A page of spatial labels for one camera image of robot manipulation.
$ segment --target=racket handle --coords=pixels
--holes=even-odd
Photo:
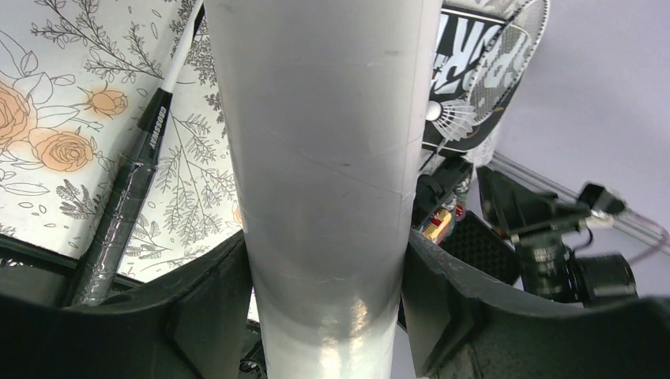
[[[151,186],[156,165],[139,163],[125,156],[121,159],[123,163],[100,225],[77,265],[75,287],[70,291],[66,306],[96,306],[107,298]]]

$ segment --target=pink cable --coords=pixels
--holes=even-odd
[[[668,233],[668,231],[664,227],[662,227],[655,221],[648,219],[643,215],[640,215],[639,213],[632,212],[631,214],[638,222],[644,223],[649,228],[658,229],[661,233],[661,238],[658,240],[656,245],[650,246],[646,250],[642,251],[640,254],[628,260],[629,265],[632,266],[660,252],[664,247],[670,246],[670,233]]]

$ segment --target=white wall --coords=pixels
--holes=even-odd
[[[551,7],[498,151],[575,191],[610,186],[670,227],[670,2]]]

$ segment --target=robotic device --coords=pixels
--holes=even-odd
[[[487,168],[478,176],[484,217],[514,244],[525,291],[484,273],[496,273],[495,261],[479,259],[480,271],[464,263],[472,260],[464,250],[457,259],[412,231],[400,322],[416,376],[667,377],[670,299],[638,299],[620,255],[575,257],[561,242],[623,203],[587,186],[577,204],[560,204]],[[150,283],[117,278],[99,306],[68,308],[55,305],[72,261],[11,238],[0,243],[3,262],[15,264],[0,268],[2,377],[266,377],[260,329],[246,320],[251,277],[241,232]]]

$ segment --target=floral tablecloth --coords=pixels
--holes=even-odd
[[[79,257],[110,172],[193,0],[7,2],[0,13],[0,233]],[[148,281],[240,228],[205,23],[120,272]]]

